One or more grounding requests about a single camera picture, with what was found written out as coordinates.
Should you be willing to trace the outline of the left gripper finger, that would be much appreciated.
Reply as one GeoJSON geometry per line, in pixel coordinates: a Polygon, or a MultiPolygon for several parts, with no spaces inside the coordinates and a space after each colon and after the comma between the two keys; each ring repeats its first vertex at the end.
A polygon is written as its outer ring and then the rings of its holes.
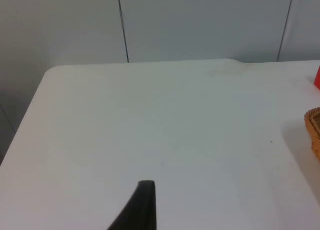
{"type": "Polygon", "coordinates": [[[132,196],[109,226],[113,230],[156,230],[156,186],[153,180],[142,180],[132,196]]]}

